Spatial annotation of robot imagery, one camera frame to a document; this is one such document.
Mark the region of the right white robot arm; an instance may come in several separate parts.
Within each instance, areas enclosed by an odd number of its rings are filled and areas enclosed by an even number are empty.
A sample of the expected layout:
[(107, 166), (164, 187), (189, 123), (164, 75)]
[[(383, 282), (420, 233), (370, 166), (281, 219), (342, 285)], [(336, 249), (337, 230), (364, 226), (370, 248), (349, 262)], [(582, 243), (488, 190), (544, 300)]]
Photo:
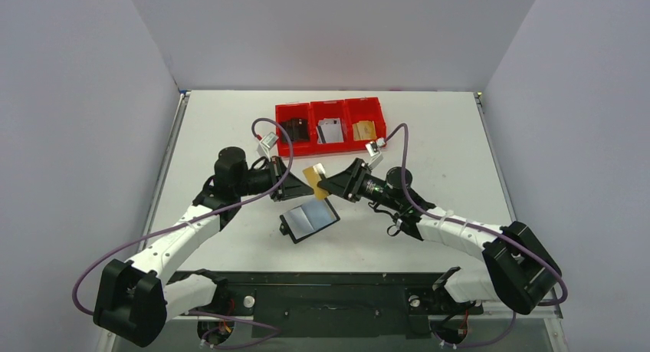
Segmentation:
[(423, 199), (412, 187), (412, 174), (391, 168), (385, 178), (355, 159), (344, 171), (321, 177), (318, 187), (349, 202), (367, 199), (392, 210), (399, 232), (414, 239), (436, 242), (478, 259), (484, 271), (451, 270), (432, 293), (434, 305), (452, 311), (469, 301), (500, 301), (518, 314), (550, 306), (544, 298), (562, 285), (560, 267), (529, 226), (488, 225), (471, 221)]

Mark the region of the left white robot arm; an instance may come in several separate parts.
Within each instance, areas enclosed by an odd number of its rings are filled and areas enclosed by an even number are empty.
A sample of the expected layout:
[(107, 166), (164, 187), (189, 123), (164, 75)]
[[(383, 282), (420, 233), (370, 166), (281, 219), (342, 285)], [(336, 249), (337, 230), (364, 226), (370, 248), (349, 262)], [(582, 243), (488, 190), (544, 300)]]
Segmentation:
[(179, 266), (205, 241), (218, 234), (252, 196), (275, 202), (313, 194), (278, 156), (263, 169), (248, 166), (243, 149), (218, 153), (214, 173), (181, 219), (168, 232), (126, 261), (114, 259), (103, 269), (93, 322), (139, 346), (150, 345), (173, 318), (203, 307), (218, 314), (228, 306), (225, 280), (199, 270), (171, 282)]

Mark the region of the black leather card holder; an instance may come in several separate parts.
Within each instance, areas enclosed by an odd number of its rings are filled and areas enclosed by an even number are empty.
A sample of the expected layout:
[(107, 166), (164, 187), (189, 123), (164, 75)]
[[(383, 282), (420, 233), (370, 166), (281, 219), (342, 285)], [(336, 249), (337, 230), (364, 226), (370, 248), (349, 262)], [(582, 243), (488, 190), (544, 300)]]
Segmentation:
[(312, 199), (279, 216), (279, 230), (294, 244), (302, 242), (340, 221), (340, 216), (328, 199)]

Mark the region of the gold credit card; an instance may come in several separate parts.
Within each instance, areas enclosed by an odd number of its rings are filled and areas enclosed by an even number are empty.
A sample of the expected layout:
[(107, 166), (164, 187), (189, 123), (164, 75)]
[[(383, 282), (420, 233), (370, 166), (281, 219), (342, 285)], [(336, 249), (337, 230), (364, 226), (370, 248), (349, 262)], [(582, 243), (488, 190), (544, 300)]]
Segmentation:
[(325, 189), (321, 189), (318, 183), (326, 178), (326, 171), (321, 163), (307, 167), (303, 170), (303, 175), (307, 184), (314, 191), (314, 197), (319, 200), (325, 200), (329, 193)]

